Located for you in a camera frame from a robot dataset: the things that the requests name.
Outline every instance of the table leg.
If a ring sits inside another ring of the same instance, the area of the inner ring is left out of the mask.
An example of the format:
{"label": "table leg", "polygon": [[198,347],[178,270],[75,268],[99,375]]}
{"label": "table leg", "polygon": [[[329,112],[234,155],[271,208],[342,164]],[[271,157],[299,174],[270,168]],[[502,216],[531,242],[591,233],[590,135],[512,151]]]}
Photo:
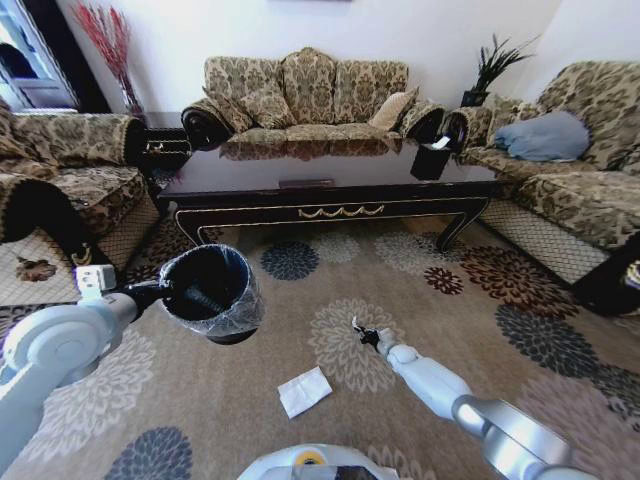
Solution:
{"label": "table leg", "polygon": [[184,233],[195,246],[204,245],[204,242],[200,240],[200,237],[198,236],[198,228],[200,228],[199,225],[196,222],[189,221],[191,220],[189,218],[187,218],[186,221],[183,221],[185,219],[180,215],[180,213],[181,210],[176,209],[173,214],[173,218],[175,219],[178,228],[182,230],[182,233]]}
{"label": "table leg", "polygon": [[449,250],[451,242],[455,240],[462,230],[480,216],[484,209],[487,208],[487,205],[489,205],[489,198],[479,198],[465,208],[464,212],[458,213],[436,240],[438,250],[443,253]]}

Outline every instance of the white paper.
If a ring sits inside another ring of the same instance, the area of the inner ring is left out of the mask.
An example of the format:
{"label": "white paper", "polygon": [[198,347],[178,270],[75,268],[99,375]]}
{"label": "white paper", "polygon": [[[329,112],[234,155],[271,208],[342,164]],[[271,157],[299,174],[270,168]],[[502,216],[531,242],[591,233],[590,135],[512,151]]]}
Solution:
{"label": "white paper", "polygon": [[300,415],[332,391],[320,367],[298,375],[278,387],[280,402],[289,418]]}
{"label": "white paper", "polygon": [[440,140],[438,140],[436,143],[432,143],[431,144],[431,148],[435,148],[436,150],[440,150],[441,148],[444,148],[444,147],[447,146],[447,143],[449,143],[449,140],[451,140],[451,139],[445,135]]}

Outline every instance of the gray pillow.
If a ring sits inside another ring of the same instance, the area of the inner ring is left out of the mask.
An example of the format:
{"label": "gray pillow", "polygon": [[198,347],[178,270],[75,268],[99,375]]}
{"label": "gray pillow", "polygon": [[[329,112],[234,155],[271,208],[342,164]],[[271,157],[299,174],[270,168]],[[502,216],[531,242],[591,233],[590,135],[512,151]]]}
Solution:
{"label": "gray pillow", "polygon": [[589,148],[589,131],[568,112],[552,112],[498,129],[495,144],[514,158],[570,161]]}

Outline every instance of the floral patterned rug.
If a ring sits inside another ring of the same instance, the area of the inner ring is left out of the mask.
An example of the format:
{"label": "floral patterned rug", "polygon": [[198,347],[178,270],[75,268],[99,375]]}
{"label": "floral patterned rug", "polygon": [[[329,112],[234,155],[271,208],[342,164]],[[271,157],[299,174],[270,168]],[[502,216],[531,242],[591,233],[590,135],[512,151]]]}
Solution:
{"label": "floral patterned rug", "polygon": [[[47,400],[6,477],[233,479],[306,442],[358,448],[414,480],[496,478],[480,445],[431,414],[352,333],[392,328],[576,447],[603,479],[640,478],[640,324],[576,305],[480,225],[442,254],[436,218],[211,230],[249,259],[266,305],[258,332],[220,346],[152,306],[81,382]],[[129,269],[153,278],[189,243],[164,219]],[[1,332],[41,306],[0,311]],[[333,393],[288,420],[277,386],[319,365]]]}

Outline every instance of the potted plant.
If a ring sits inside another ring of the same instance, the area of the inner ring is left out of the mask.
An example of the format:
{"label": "potted plant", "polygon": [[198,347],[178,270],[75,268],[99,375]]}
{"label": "potted plant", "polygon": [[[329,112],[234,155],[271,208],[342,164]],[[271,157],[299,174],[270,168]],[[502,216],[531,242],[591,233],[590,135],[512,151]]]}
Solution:
{"label": "potted plant", "polygon": [[506,49],[506,45],[509,42],[509,38],[505,41],[498,43],[498,37],[493,34],[493,51],[489,47],[480,48],[480,58],[478,59],[478,81],[471,88],[466,90],[462,96],[461,107],[477,107],[482,105],[489,92],[487,87],[496,78],[504,72],[509,65],[513,65],[516,62],[520,62],[525,58],[529,58],[533,55],[523,54],[523,50],[531,45],[538,37],[534,37],[515,48]]}

